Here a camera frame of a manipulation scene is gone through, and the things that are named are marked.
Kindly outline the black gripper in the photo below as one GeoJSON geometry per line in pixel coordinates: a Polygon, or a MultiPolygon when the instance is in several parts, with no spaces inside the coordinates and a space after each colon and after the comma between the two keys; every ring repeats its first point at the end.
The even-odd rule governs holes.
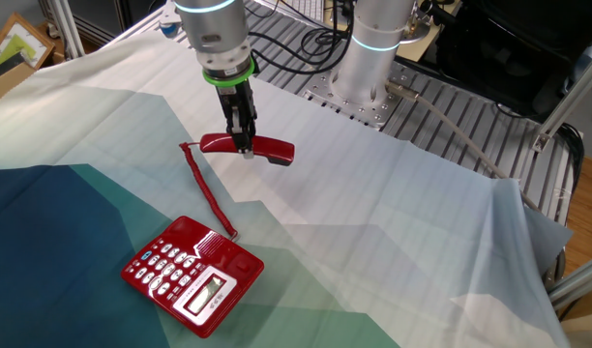
{"type": "Polygon", "coordinates": [[[222,111],[236,150],[245,159],[252,158],[252,137],[255,136],[256,110],[248,80],[232,87],[216,88],[222,111]]]}

